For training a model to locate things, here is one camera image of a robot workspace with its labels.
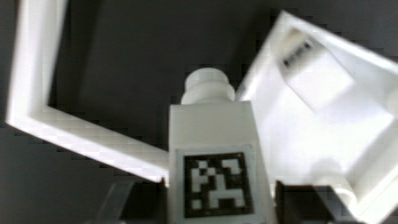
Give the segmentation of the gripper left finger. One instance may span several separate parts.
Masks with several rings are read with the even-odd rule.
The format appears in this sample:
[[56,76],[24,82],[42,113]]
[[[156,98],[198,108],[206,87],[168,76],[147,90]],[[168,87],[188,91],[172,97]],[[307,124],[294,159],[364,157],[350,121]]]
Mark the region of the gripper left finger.
[[131,182],[120,182],[111,185],[95,217],[87,224],[126,224],[120,216],[131,187]]

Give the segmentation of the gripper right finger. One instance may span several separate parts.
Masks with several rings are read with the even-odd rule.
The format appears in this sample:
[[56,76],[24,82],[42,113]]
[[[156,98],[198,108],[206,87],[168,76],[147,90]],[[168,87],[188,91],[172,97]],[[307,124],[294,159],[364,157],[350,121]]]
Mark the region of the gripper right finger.
[[365,224],[353,217],[353,214],[348,210],[342,200],[339,199],[332,187],[316,186],[314,192],[319,197],[319,201],[330,216],[326,224]]

